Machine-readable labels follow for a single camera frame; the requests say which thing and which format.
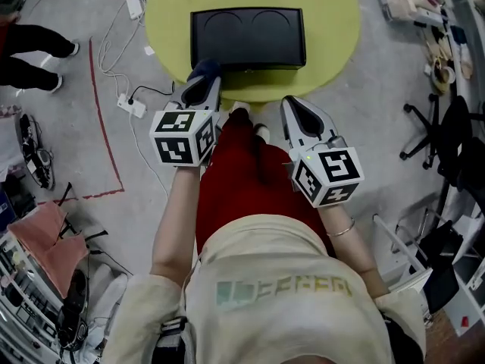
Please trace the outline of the black plastic tray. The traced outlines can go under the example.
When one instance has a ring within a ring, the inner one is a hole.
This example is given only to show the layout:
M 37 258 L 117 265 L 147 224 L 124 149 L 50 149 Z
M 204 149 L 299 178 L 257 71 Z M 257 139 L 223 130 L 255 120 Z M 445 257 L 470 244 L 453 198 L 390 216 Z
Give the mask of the black plastic tray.
M 241 7 L 190 14 L 190 58 L 226 71 L 297 70 L 306 65 L 300 8 Z

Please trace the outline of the white round bowl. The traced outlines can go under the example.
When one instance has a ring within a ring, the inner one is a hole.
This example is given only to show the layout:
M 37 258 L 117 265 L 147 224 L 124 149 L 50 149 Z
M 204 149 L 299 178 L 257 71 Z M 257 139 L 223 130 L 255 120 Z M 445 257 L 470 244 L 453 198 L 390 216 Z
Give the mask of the white round bowl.
M 446 64 L 442 65 L 439 58 L 436 58 L 432 65 L 431 82 L 439 95 L 446 94 L 452 83 L 455 82 L 455 72 Z

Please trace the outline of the person's right forearm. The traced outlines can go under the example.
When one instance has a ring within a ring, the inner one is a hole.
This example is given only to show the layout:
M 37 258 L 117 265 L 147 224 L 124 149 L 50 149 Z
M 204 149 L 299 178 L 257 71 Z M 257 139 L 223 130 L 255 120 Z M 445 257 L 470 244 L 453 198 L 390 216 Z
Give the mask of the person's right forearm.
M 371 298 L 388 294 L 390 291 L 377 269 L 372 252 L 356 229 L 355 220 L 341 205 L 318 208 L 318 214 L 336 257 L 361 277 Z

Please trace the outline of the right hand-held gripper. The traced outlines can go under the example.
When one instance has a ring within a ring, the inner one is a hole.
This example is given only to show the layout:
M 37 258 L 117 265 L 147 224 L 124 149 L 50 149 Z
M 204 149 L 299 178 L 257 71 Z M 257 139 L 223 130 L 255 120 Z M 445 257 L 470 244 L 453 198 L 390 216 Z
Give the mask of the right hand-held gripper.
M 328 113 L 313 103 L 285 96 L 280 104 L 283 134 L 292 148 L 294 189 L 315 208 L 330 207 L 352 198 L 365 176 L 355 148 L 337 135 Z M 305 146 L 305 141 L 317 142 Z

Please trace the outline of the white power strip black plug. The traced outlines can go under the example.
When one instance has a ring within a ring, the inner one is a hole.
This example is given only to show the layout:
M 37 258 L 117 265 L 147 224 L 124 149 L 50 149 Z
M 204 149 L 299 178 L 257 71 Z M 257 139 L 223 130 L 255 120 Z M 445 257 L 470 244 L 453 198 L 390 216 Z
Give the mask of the white power strip black plug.
M 147 112 L 147 108 L 143 103 L 127 97 L 124 93 L 118 96 L 117 107 L 140 119 L 144 118 Z

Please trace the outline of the person's white right shoe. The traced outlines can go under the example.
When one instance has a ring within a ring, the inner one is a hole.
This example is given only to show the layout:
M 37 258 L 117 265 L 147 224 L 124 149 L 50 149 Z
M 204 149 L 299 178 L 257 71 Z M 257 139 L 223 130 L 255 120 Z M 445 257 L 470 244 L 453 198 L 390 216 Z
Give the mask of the person's white right shoe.
M 266 144 L 269 144 L 271 133 L 266 125 L 256 124 L 253 130 L 257 137 L 260 137 Z

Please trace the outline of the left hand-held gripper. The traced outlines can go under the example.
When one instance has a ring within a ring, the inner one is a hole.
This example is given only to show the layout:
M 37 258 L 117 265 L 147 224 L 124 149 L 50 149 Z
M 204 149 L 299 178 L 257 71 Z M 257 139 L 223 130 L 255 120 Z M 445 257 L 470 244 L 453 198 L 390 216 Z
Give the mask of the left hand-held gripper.
M 217 142 L 220 91 L 220 77 L 191 80 L 177 87 L 172 103 L 155 113 L 149 136 L 161 164 L 199 166 L 209 157 Z

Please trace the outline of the open black equipment case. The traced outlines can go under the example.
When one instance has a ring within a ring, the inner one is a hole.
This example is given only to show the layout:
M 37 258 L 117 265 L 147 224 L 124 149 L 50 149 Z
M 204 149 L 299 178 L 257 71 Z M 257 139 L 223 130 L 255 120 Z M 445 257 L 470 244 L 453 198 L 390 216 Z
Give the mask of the open black equipment case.
M 53 155 L 42 144 L 42 130 L 33 116 L 20 117 L 21 149 L 27 170 L 39 187 L 52 190 L 55 187 Z

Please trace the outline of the cream printed shirt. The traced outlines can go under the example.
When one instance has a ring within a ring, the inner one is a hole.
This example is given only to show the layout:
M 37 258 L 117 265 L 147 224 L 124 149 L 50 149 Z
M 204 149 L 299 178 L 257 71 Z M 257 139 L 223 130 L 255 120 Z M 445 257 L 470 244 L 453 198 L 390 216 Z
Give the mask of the cream printed shirt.
M 102 364 L 149 364 L 161 326 L 179 315 L 188 320 L 196 364 L 281 364 L 299 356 L 412 364 L 393 351 L 396 339 L 426 353 L 415 290 L 372 298 L 312 229 L 282 215 L 250 215 L 217 230 L 187 288 L 162 276 L 132 277 Z

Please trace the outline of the white curved desk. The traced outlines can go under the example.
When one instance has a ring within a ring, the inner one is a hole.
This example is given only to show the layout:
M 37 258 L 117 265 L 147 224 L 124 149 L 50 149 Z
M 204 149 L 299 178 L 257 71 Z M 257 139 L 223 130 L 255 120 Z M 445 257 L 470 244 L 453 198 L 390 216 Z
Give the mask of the white curved desk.
M 474 73 L 471 78 L 472 103 L 485 102 L 485 0 L 452 0 L 456 23 L 468 42 Z

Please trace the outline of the red skirt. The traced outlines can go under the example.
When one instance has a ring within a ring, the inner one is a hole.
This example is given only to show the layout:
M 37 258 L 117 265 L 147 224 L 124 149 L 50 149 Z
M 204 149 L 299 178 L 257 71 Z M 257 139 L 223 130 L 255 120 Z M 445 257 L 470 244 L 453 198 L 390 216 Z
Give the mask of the red skirt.
M 330 256 L 333 246 L 321 218 L 305 196 L 293 190 L 285 164 L 289 155 L 255 132 L 249 113 L 230 113 L 202 175 L 196 219 L 197 250 L 224 225 L 248 215 L 282 215 L 309 226 Z

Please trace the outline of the person's left forearm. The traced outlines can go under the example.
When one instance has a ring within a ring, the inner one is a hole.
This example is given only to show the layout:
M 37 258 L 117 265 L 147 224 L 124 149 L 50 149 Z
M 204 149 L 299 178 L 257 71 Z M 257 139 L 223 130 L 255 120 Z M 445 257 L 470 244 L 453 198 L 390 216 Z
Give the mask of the person's left forearm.
M 192 269 L 200 168 L 178 168 L 152 249 L 152 275 L 182 285 Z

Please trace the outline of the table with white checked cover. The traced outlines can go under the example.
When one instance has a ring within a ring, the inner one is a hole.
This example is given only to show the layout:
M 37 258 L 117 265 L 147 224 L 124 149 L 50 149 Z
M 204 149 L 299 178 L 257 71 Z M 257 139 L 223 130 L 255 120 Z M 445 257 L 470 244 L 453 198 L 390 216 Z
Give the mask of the table with white checked cover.
M 21 114 L 21 107 L 16 105 L 0 106 L 0 183 L 24 164 L 19 130 Z

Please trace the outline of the dark blue cloth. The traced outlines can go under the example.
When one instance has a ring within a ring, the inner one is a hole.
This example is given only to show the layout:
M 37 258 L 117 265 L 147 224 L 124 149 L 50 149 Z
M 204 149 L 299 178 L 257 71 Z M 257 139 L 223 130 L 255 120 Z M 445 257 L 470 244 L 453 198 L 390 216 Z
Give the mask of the dark blue cloth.
M 187 78 L 187 85 L 190 88 L 202 86 L 211 90 L 213 86 L 219 92 L 221 89 L 222 70 L 219 63 L 214 59 L 200 61 Z

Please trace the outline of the black office chair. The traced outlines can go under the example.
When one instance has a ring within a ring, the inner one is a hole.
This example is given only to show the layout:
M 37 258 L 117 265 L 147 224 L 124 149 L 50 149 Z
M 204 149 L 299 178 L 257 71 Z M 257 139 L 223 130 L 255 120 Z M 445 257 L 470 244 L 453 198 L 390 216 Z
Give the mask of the black office chair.
M 430 94 L 433 104 L 433 120 L 429 121 L 409 103 L 403 111 L 417 116 L 426 130 L 426 135 L 411 151 L 402 151 L 399 157 L 406 160 L 426 147 L 430 148 L 428 160 L 423 168 L 432 167 L 437 157 L 440 161 L 438 172 L 453 187 L 459 190 L 485 190 L 485 142 L 473 134 L 472 121 L 480 120 L 479 114 L 472 114 L 463 96 L 456 96 L 450 103 L 442 119 L 439 119 L 439 97 Z

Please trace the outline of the round table with green tablecloth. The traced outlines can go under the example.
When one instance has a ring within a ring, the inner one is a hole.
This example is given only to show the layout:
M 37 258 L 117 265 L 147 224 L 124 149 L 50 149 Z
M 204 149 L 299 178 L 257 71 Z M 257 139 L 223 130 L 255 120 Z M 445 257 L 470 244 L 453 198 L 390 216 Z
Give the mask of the round table with green tablecloth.
M 214 8 L 302 9 L 306 65 L 298 70 L 228 73 L 222 104 L 264 104 L 286 95 L 305 96 L 329 83 L 345 67 L 358 43 L 358 0 L 148 0 L 145 27 L 149 45 L 176 81 L 186 81 L 190 61 L 190 14 Z

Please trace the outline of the white open cabinet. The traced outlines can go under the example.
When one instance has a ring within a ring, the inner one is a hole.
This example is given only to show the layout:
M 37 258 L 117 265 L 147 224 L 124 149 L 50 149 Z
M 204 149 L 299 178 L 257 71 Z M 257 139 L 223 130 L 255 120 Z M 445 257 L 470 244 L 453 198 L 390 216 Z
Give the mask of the white open cabinet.
M 390 290 L 413 288 L 424 293 L 424 285 L 430 280 L 432 268 L 425 267 L 415 253 L 419 251 L 418 239 L 423 236 L 427 219 L 431 215 L 440 223 L 452 219 L 452 227 L 463 237 L 452 261 L 458 293 L 443 307 L 455 333 L 462 336 L 478 322 L 485 325 L 485 254 L 481 256 L 474 249 L 478 240 L 485 240 L 485 234 L 480 232 L 485 228 L 485 215 L 471 194 L 451 188 L 443 214 L 438 215 L 436 211 L 427 208 L 416 235 L 403 226 L 390 228 L 377 214 L 373 215 L 373 222 L 390 239 L 392 246 L 397 248 L 397 256 L 402 258 L 402 265 L 394 269 L 396 279 L 388 280 Z

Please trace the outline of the grey metal equipment rack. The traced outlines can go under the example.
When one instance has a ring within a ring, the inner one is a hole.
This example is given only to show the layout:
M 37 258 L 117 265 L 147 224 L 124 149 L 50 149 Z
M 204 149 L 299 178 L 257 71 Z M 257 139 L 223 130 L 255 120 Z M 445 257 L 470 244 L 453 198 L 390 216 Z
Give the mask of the grey metal equipment rack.
M 57 364 L 61 298 L 28 251 L 0 235 L 0 353 L 13 364 Z

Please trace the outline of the red floor tape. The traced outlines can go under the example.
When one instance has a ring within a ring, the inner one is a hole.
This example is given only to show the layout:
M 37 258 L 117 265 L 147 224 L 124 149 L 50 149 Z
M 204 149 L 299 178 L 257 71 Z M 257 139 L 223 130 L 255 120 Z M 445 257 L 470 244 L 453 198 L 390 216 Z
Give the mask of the red floor tape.
M 39 94 L 33 109 L 42 141 L 53 159 L 55 186 L 37 189 L 40 203 L 60 200 L 68 185 L 67 200 L 95 200 L 124 191 L 115 161 L 96 82 L 92 42 L 62 71 L 64 84 L 53 94 Z

